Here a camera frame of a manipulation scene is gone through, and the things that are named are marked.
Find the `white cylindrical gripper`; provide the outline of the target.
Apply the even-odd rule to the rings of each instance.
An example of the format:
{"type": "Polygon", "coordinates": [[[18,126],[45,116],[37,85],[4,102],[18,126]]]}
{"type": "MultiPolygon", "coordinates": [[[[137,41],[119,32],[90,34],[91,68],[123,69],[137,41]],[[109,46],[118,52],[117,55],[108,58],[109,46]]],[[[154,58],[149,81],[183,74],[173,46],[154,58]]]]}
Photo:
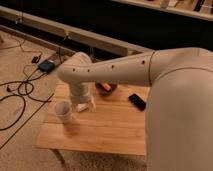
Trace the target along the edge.
{"type": "Polygon", "coordinates": [[[88,102],[88,108],[90,111],[96,111],[96,103],[94,99],[91,99],[91,89],[89,83],[70,84],[70,100],[72,112],[77,112],[77,104],[83,104],[88,102]]]}

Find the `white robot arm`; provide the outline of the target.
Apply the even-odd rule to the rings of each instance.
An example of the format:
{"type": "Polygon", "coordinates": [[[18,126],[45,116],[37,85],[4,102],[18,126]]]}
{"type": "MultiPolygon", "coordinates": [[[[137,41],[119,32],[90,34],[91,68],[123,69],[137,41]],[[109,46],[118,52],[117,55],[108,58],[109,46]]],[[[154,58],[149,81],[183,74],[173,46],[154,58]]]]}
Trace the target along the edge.
{"type": "Polygon", "coordinates": [[[159,50],[94,63],[78,52],[58,69],[74,104],[89,84],[147,86],[147,171],[213,171],[213,52],[159,50]]]}

